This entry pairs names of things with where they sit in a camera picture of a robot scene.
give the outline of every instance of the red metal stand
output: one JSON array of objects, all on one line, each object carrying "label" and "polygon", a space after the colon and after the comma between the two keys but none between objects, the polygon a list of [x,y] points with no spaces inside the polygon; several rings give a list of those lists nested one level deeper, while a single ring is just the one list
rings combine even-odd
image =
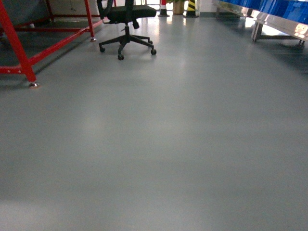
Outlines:
[{"label": "red metal stand", "polygon": [[[24,74],[26,75],[27,79],[30,83],[31,88],[36,88],[39,85],[36,83],[36,77],[32,69],[32,65],[36,64],[37,62],[41,61],[48,55],[52,54],[53,52],[59,50],[61,47],[65,46],[69,42],[73,41],[80,35],[82,35],[85,32],[90,32],[91,34],[91,41],[95,41],[94,38],[94,28],[97,27],[102,23],[102,20],[93,23],[92,17],[99,17],[99,15],[91,15],[90,12],[90,6],[89,6],[89,0],[84,0],[85,7],[87,11],[87,15],[53,15],[51,11],[51,6],[49,3],[49,0],[46,0],[47,7],[50,13],[49,18],[44,18],[37,20],[35,22],[44,21],[44,20],[54,20],[55,17],[87,17],[89,26],[86,28],[25,28],[25,26],[30,25],[35,22],[29,22],[25,24],[20,24],[17,26],[13,26],[12,22],[10,21],[10,18],[4,8],[4,5],[2,3],[2,0],[0,0],[0,23],[2,26],[2,29],[0,29],[0,36],[4,32],[16,54],[16,57],[19,61],[19,65],[17,66],[0,66],[0,74]],[[34,31],[34,32],[73,32],[72,35],[64,38],[60,42],[52,45],[51,47],[43,50],[42,52],[36,54],[35,56],[31,58],[27,58],[26,53],[24,51],[24,48],[17,36],[16,31]]]}]

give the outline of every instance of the stainless steel frame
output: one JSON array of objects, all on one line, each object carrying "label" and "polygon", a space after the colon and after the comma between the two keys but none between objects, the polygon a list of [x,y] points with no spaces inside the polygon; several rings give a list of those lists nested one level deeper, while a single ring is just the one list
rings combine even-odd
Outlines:
[{"label": "stainless steel frame", "polygon": [[[217,6],[217,8],[227,10],[240,16],[253,18],[256,22],[256,26],[251,35],[253,41],[257,41],[258,39],[299,39],[300,42],[308,41],[308,25],[306,24],[298,23],[239,5],[234,5],[228,2],[212,0],[212,3]],[[275,28],[288,36],[261,35],[263,25]]]}]

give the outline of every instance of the black office chair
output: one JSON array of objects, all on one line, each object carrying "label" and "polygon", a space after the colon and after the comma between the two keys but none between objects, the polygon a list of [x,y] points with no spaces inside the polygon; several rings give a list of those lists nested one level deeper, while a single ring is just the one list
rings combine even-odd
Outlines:
[{"label": "black office chair", "polygon": [[133,41],[152,48],[151,54],[155,55],[156,50],[154,49],[153,42],[150,40],[150,38],[138,35],[130,35],[128,23],[133,22],[134,28],[138,29],[139,24],[136,19],[145,17],[155,17],[156,9],[145,5],[134,5],[134,0],[125,0],[125,6],[113,7],[112,5],[113,5],[113,0],[108,0],[107,7],[103,9],[102,0],[97,0],[97,6],[99,9],[101,19],[107,17],[109,19],[109,22],[107,24],[125,23],[125,35],[122,35],[120,37],[105,42],[101,42],[99,44],[100,51],[105,52],[105,47],[103,46],[105,44],[120,42],[120,48],[118,50],[117,57],[119,60],[123,60],[124,56],[121,54],[123,48],[127,43]]}]

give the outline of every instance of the traffic cone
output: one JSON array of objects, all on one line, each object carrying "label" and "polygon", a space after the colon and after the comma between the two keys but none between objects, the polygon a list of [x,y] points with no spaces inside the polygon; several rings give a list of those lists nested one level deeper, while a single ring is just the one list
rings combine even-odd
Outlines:
[{"label": "traffic cone", "polygon": [[158,17],[169,17],[169,15],[167,14],[166,0],[161,0],[160,14],[158,15]]},{"label": "traffic cone", "polygon": [[189,0],[185,18],[196,18],[196,1]]}]

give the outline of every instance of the gray floor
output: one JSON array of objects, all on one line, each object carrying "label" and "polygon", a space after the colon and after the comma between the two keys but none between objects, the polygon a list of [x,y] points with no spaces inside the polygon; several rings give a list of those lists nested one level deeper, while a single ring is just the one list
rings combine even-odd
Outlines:
[{"label": "gray floor", "polygon": [[239,19],[135,32],[156,56],[85,35],[34,67],[39,89],[0,76],[0,230],[307,231],[307,49]]}]

